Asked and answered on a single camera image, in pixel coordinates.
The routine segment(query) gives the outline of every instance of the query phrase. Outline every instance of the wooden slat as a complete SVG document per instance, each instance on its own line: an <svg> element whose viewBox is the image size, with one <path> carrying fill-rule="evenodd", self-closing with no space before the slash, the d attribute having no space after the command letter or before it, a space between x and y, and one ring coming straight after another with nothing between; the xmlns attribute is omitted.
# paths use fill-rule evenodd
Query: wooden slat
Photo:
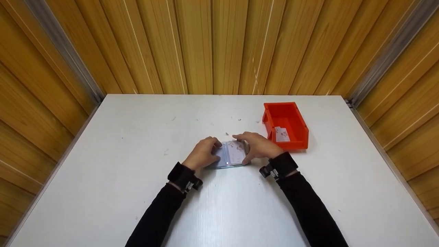
<svg viewBox="0 0 439 247"><path fill-rule="evenodd" d="M325 1L290 94L314 94L361 1Z"/></svg>
<svg viewBox="0 0 439 247"><path fill-rule="evenodd" d="M0 121L0 177L37 194L56 163Z"/></svg>
<svg viewBox="0 0 439 247"><path fill-rule="evenodd" d="M439 218L439 207L435 207L435 208L429 210L428 212L430 213L430 215L432 216L433 219Z"/></svg>
<svg viewBox="0 0 439 247"><path fill-rule="evenodd" d="M190 94L212 94L211 2L176 0L181 50Z"/></svg>
<svg viewBox="0 0 439 247"><path fill-rule="evenodd" d="M39 25L24 1L0 0L15 22L32 41L40 54L46 59L61 81L70 90L82 108L91 114L95 105L84 87L77 80L63 57L59 54L46 32Z"/></svg>
<svg viewBox="0 0 439 247"><path fill-rule="evenodd" d="M409 181L409 185L427 210L439 207L439 167Z"/></svg>
<svg viewBox="0 0 439 247"><path fill-rule="evenodd" d="M26 212L34 195L0 178L0 202L13 207L20 213Z"/></svg>
<svg viewBox="0 0 439 247"><path fill-rule="evenodd" d="M276 47L285 0L250 0L239 94L262 94Z"/></svg>
<svg viewBox="0 0 439 247"><path fill-rule="evenodd" d="M371 127L384 150L392 148L439 113L438 81L439 63L436 63Z"/></svg>
<svg viewBox="0 0 439 247"><path fill-rule="evenodd" d="M101 4L139 92L162 94L136 1L103 0Z"/></svg>
<svg viewBox="0 0 439 247"><path fill-rule="evenodd" d="M6 236L0 236L0 246L3 246L4 243L6 243L7 237Z"/></svg>
<svg viewBox="0 0 439 247"><path fill-rule="evenodd" d="M344 98L352 94L418 2L419 0L389 0L387 2L332 94L341 95Z"/></svg>
<svg viewBox="0 0 439 247"><path fill-rule="evenodd" d="M386 4L387 0L364 0L361 3L314 94L331 94Z"/></svg>
<svg viewBox="0 0 439 247"><path fill-rule="evenodd" d="M131 77L99 0L76 0L76 3L122 93L137 94L139 91Z"/></svg>
<svg viewBox="0 0 439 247"><path fill-rule="evenodd" d="M46 3L102 92L104 94L122 93L75 0L46 0Z"/></svg>
<svg viewBox="0 0 439 247"><path fill-rule="evenodd" d="M387 154L406 180L439 165L439 115L392 147Z"/></svg>
<svg viewBox="0 0 439 247"><path fill-rule="evenodd" d="M58 161L73 136L0 63L0 120Z"/></svg>
<svg viewBox="0 0 439 247"><path fill-rule="evenodd" d="M368 126L382 117L438 60L439 13L435 13L361 102L358 112Z"/></svg>
<svg viewBox="0 0 439 247"><path fill-rule="evenodd" d="M238 94L248 0L212 0L213 93Z"/></svg>
<svg viewBox="0 0 439 247"><path fill-rule="evenodd" d="M11 233L33 197L0 178L0 235L8 236Z"/></svg>
<svg viewBox="0 0 439 247"><path fill-rule="evenodd" d="M137 4L164 93L187 94L174 1L138 0Z"/></svg>
<svg viewBox="0 0 439 247"><path fill-rule="evenodd" d="M323 0L287 1L265 94L289 93L323 3Z"/></svg>
<svg viewBox="0 0 439 247"><path fill-rule="evenodd" d="M76 134L87 113L1 5L0 33L2 63Z"/></svg>

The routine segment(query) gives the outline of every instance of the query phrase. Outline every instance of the white table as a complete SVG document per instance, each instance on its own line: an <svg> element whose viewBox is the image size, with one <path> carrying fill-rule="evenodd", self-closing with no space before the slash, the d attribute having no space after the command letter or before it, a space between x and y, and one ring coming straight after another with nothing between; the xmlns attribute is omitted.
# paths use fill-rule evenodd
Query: white table
<svg viewBox="0 0 439 247"><path fill-rule="evenodd" d="M439 246L341 97L242 95L108 95L10 246L124 246L198 140L266 135L263 103L290 101L309 127L309 148L291 155L350 246ZM288 201L258 168L203 172L166 246L305 246Z"/></svg>

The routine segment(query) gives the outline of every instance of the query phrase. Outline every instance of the transparent card holder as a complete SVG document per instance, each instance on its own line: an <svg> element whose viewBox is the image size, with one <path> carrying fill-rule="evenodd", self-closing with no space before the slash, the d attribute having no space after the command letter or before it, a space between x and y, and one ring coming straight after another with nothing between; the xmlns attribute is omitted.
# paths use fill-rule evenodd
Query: transparent card holder
<svg viewBox="0 0 439 247"><path fill-rule="evenodd" d="M215 148L213 151L213 155L218 155L221 159L206 166L206 170L243 166L242 161L249 151L248 145L238 141L222 142L222 144L220 148Z"/></svg>

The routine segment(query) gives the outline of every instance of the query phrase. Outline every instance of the orange plastic bin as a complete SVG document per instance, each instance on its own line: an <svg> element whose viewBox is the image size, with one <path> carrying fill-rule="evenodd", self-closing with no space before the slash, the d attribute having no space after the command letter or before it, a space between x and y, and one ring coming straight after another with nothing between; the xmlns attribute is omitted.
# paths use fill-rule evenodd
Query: orange plastic bin
<svg viewBox="0 0 439 247"><path fill-rule="evenodd" d="M308 127L294 102L264 103L262 122L267 128L267 139L285 151L308 148ZM289 142L277 142L275 127L285 128Z"/></svg>

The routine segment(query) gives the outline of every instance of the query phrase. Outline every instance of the wrist strap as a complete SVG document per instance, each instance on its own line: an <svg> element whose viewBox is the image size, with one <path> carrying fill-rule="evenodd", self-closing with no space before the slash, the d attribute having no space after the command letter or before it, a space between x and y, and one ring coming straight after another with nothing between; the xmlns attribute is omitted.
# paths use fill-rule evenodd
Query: wrist strap
<svg viewBox="0 0 439 247"><path fill-rule="evenodd" d="M284 152L273 159L268 159L268 161L269 164L259 170L264 178L272 175L274 179L278 180L298 168L298 165L288 152Z"/></svg>
<svg viewBox="0 0 439 247"><path fill-rule="evenodd" d="M195 176L195 171L177 162L168 175L168 180L180 187L185 193L191 188L198 190L203 181Z"/></svg>

